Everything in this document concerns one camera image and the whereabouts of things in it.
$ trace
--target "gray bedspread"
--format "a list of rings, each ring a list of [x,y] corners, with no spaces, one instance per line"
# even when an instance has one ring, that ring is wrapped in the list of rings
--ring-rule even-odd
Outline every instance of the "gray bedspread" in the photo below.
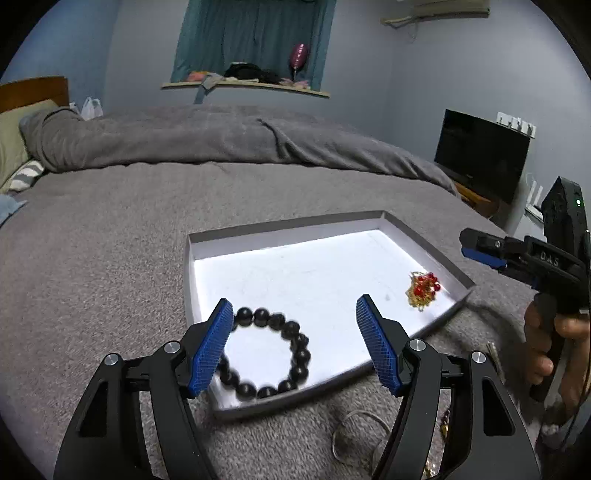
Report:
[[[27,207],[0,230],[0,411],[49,478],[72,412],[103,356],[150,354],[183,335],[189,232],[389,211],[477,284],[467,306],[429,338],[431,344],[461,354],[495,341],[509,381],[518,379],[521,319],[533,294],[462,257],[463,228],[502,232],[431,183],[300,165],[139,163],[49,174],[19,200],[28,200]],[[443,393],[441,411],[447,401]],[[206,395],[192,402],[224,480],[368,479],[366,471],[333,460],[332,431],[356,408],[393,422],[398,405],[375,375],[282,413],[237,423],[214,420]],[[165,476],[145,397],[142,410],[154,472]],[[379,434],[363,421],[352,422],[348,431],[343,454],[353,458],[368,454]],[[433,439],[437,461],[438,430]]]
[[[191,105],[85,122],[67,108],[33,115],[27,148],[50,171],[149,163],[304,164],[427,180],[456,193],[433,163],[325,119],[257,106]]]

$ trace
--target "white plastic bag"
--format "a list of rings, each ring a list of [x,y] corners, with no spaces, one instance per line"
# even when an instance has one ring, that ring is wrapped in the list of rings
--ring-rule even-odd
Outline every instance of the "white plastic bag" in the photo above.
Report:
[[[90,120],[91,118],[95,118],[97,116],[103,115],[103,108],[100,105],[100,100],[98,98],[90,98],[88,97],[82,106],[82,111],[80,112],[80,116],[84,120]]]

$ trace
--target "television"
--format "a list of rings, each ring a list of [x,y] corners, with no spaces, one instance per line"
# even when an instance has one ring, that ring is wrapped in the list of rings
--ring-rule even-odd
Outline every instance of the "television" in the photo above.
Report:
[[[446,110],[435,163],[474,192],[511,203],[529,147],[527,135]]]

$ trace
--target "human hand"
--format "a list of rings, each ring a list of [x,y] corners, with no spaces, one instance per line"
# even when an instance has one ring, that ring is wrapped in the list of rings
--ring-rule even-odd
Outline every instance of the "human hand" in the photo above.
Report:
[[[527,350],[525,378],[530,384],[539,385],[554,370],[552,360],[545,355],[550,350],[552,341],[550,335],[540,328],[541,317],[533,302],[527,307],[524,319]],[[586,388],[583,385],[589,364],[589,318],[586,315],[557,315],[554,328],[562,337],[574,340],[573,352],[559,389],[566,413],[570,417],[574,414],[583,392],[591,387],[591,378]]]

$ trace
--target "white box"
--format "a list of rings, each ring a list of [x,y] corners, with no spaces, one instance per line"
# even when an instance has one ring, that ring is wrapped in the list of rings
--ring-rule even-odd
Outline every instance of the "white box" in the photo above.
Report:
[[[412,271],[432,271],[442,290],[423,312],[405,294]],[[372,368],[355,318],[368,293],[385,318],[420,336],[449,318],[474,283],[441,252],[386,212],[283,220],[192,233],[186,247],[187,323],[207,320],[220,298],[283,312],[310,338],[310,375],[298,390],[241,402],[215,374],[209,387],[217,416],[235,419],[305,400]],[[254,325],[230,334],[225,353],[241,379],[258,388],[287,377],[289,342]]]

